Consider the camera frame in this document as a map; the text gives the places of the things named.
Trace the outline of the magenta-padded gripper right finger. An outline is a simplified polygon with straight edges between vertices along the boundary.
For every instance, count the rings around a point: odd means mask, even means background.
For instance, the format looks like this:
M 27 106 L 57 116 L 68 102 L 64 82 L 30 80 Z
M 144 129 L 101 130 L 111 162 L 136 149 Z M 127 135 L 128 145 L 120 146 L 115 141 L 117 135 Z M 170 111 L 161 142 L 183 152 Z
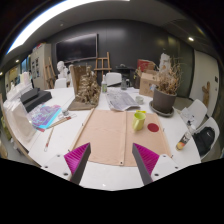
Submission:
M 137 143 L 134 143 L 132 146 L 132 154 L 144 185 L 159 180 L 180 169 L 167 154 L 158 155 Z

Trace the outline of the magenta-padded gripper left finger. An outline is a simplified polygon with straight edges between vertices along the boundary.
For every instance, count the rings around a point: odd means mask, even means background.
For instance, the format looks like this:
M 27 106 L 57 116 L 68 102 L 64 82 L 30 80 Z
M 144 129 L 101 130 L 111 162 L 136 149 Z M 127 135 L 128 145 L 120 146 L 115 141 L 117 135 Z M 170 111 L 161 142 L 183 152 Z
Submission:
M 91 154 L 91 145 L 86 143 L 65 155 L 57 154 L 42 166 L 42 169 L 78 185 Z

